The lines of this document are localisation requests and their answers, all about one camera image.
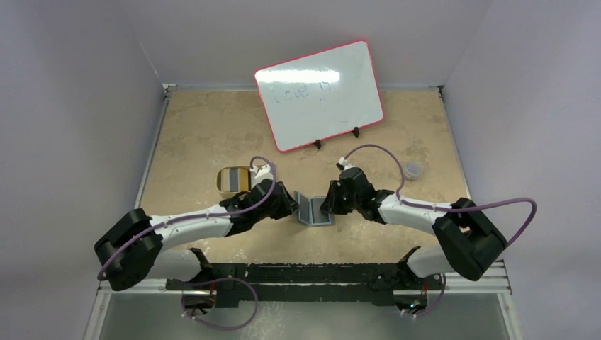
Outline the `grey leather card holder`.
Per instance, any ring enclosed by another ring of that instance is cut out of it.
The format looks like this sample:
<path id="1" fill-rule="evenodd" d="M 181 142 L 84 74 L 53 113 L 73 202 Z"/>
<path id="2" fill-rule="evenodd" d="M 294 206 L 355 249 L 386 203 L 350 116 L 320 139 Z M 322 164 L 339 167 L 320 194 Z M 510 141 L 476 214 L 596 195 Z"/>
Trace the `grey leather card holder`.
<path id="1" fill-rule="evenodd" d="M 298 203 L 297 220 L 308 227 L 324 227 L 335 224 L 334 215 L 322 212 L 321 205 L 325 202 L 325 196 L 307 197 L 296 191 L 294 193 Z"/>

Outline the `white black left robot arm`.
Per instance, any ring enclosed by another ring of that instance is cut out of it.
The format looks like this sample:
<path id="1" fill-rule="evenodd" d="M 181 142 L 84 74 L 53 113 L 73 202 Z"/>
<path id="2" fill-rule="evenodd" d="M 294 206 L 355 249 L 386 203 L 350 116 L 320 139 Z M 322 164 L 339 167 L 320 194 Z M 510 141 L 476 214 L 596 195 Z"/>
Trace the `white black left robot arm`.
<path id="1" fill-rule="evenodd" d="M 97 278 L 113 290 L 127 290 L 148 277 L 159 255 L 171 248 L 247 232 L 262 220 L 279 220 L 298 208 L 282 182 L 264 179 L 250 191 L 202 210 L 148 215 L 142 208 L 132 209 L 95 243 L 101 264 Z"/>

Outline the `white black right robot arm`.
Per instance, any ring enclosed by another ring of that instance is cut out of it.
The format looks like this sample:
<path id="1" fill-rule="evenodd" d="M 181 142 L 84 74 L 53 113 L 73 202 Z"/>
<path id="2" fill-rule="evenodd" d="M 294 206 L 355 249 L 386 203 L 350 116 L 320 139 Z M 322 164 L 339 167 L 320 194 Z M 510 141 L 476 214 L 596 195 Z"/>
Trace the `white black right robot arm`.
<path id="1" fill-rule="evenodd" d="M 392 190 L 376 190 L 358 167 L 330 182 L 320 211 L 333 215 L 358 212 L 368 221 L 401 225 L 431 234 L 438 243 L 417 246 L 399 262 L 398 279 L 415 288 L 434 274 L 458 273 L 478 281 L 508 246 L 498 228 L 468 198 L 440 207 L 398 198 Z"/>

